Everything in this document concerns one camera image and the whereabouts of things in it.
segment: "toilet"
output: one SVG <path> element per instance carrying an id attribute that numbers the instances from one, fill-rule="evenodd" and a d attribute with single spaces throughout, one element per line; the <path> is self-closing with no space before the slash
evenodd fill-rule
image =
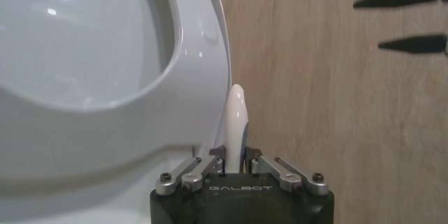
<path id="1" fill-rule="evenodd" d="M 220 0 L 0 0 L 0 47 L 0 223 L 149 223 L 160 173 L 225 142 Z"/>

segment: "wood grain surface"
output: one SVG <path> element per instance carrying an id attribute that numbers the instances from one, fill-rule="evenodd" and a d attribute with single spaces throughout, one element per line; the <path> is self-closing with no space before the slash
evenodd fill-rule
<path id="1" fill-rule="evenodd" d="M 249 144 L 320 171 L 336 223 L 448 223 L 448 59 L 376 48 L 448 31 L 448 5 L 222 0 Z"/>

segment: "toilet bowl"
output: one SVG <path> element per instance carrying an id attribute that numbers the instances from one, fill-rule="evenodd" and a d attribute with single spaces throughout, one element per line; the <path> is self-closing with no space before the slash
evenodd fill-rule
<path id="1" fill-rule="evenodd" d="M 220 0 L 0 0 L 0 223 L 148 223 L 222 141 Z"/>

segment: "white handle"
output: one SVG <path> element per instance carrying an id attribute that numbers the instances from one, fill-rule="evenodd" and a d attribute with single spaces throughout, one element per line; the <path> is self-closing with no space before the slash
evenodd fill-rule
<path id="1" fill-rule="evenodd" d="M 238 84 L 232 86 L 225 112 L 225 172 L 238 173 L 246 141 L 248 115 L 244 90 Z"/>

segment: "logo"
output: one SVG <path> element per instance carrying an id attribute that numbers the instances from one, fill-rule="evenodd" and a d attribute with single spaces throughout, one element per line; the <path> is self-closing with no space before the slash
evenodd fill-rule
<path id="1" fill-rule="evenodd" d="M 269 191 L 272 186 L 210 186 L 208 189 L 210 191 Z"/>

